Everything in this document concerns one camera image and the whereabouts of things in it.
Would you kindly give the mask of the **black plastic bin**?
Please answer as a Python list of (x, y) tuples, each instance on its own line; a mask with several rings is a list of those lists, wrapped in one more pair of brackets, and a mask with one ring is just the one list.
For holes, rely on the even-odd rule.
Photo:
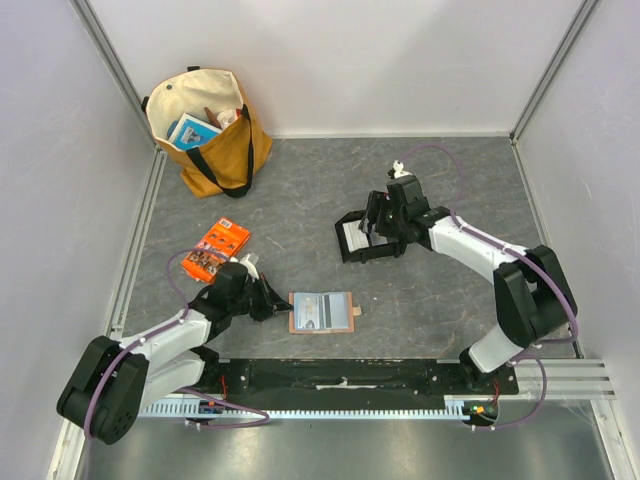
[(366, 263), (385, 257), (398, 258), (406, 251), (406, 246), (375, 231), (364, 233), (360, 223), (365, 218), (364, 210), (346, 213), (334, 224), (340, 256), (343, 263)]

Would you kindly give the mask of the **silver credit card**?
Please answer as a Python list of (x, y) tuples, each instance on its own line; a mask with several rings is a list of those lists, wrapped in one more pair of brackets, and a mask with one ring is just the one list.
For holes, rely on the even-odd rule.
[(294, 329), (315, 331), (321, 327), (321, 295), (316, 293), (295, 293), (293, 296)]

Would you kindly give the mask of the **brown leather card holder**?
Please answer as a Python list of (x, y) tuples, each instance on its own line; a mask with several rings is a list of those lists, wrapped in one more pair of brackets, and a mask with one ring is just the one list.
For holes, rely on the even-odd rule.
[(292, 334), (341, 334), (355, 331), (355, 318), (362, 314), (351, 292), (289, 294), (293, 310), (289, 313)]

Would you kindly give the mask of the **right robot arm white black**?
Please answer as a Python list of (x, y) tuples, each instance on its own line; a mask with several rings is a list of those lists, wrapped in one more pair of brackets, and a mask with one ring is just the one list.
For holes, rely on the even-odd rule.
[(551, 342), (551, 333), (577, 329), (577, 305), (556, 253), (500, 241), (463, 221), (446, 207), (432, 207), (413, 175), (394, 178), (372, 191), (357, 225), (361, 262), (403, 255), (419, 244), (469, 267), (493, 287), (495, 326), (460, 355), (458, 381), (467, 392), (483, 392), (494, 371)]

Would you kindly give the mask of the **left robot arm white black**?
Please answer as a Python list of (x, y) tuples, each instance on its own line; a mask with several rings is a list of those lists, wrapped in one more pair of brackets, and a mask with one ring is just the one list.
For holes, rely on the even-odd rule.
[(141, 410), (185, 387), (216, 388), (220, 369), (208, 342), (247, 315), (263, 322), (292, 311), (249, 262), (226, 263), (168, 320), (114, 340), (101, 335), (86, 347), (60, 394), (57, 413), (106, 445), (119, 441)]

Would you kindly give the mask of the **white card stack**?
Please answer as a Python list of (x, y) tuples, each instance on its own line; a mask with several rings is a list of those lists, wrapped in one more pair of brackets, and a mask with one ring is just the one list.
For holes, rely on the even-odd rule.
[(371, 246), (370, 237), (360, 229), (359, 221), (346, 222), (342, 227), (349, 252), (366, 249)]

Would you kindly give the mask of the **orange product box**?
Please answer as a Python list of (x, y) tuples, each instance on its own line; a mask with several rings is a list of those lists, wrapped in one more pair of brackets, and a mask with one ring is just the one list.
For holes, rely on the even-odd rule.
[(181, 266), (192, 279), (211, 283), (220, 267), (235, 257), (250, 237), (248, 229), (220, 217), (182, 260)]

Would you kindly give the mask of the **mustard canvas tote bag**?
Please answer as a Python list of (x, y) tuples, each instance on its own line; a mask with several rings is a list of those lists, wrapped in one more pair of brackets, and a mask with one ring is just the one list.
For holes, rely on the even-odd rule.
[[(272, 146), (241, 83), (229, 70), (190, 67), (160, 82), (143, 99), (141, 109), (154, 141), (181, 166), (183, 181), (198, 198), (246, 195)], [(170, 140), (178, 132), (171, 126), (183, 115), (206, 121), (209, 114), (227, 111), (238, 117), (204, 144), (181, 147)]]

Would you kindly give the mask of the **blue white book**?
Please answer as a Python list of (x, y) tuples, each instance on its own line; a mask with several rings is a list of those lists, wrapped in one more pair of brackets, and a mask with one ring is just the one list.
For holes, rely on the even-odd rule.
[(168, 129), (168, 142), (186, 151), (207, 144), (222, 132), (220, 128), (184, 113)]

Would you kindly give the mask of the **brown item in bag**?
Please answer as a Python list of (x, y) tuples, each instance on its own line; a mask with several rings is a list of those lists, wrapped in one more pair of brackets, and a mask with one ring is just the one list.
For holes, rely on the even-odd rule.
[(217, 129), (222, 129), (222, 127), (221, 127), (221, 125), (220, 125), (220, 123), (219, 123), (219, 121), (217, 119), (217, 116), (208, 107), (204, 108), (204, 112), (206, 114), (206, 117), (207, 117), (207, 120), (208, 120), (209, 124), (213, 125)]

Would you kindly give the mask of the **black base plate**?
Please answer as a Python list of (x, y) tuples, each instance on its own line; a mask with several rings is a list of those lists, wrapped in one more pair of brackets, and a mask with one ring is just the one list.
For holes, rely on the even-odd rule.
[(208, 362), (195, 388), (260, 410), (436, 409), (446, 395), (516, 395), (515, 371), (477, 379), (436, 359), (230, 359)]

